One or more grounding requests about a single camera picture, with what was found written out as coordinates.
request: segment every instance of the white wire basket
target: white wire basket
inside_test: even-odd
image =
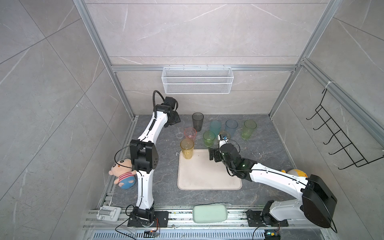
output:
[[[233,82],[230,67],[165,67],[161,79],[166,94],[229,93]]]

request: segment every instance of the pink cup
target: pink cup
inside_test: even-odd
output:
[[[186,138],[192,139],[193,142],[195,142],[195,140],[196,140],[196,135],[197,135],[197,131],[193,127],[186,128],[184,131],[184,136]]]

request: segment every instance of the striped shirt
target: striped shirt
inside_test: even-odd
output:
[[[129,177],[133,177],[133,174],[132,174],[131,172],[124,173],[124,174],[122,174],[122,175],[119,177],[119,182],[121,182],[121,181],[123,181],[124,179],[129,178]]]

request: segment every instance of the yellow cup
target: yellow cup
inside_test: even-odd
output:
[[[181,151],[185,159],[191,159],[193,156],[194,142],[192,139],[185,138],[180,142]]]

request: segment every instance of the blue cup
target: blue cup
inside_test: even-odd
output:
[[[220,121],[212,121],[209,124],[209,131],[213,132],[217,137],[218,133],[221,131],[221,122]]]
[[[232,137],[235,136],[235,132],[239,124],[233,119],[229,119],[225,122],[225,131],[228,132]]]

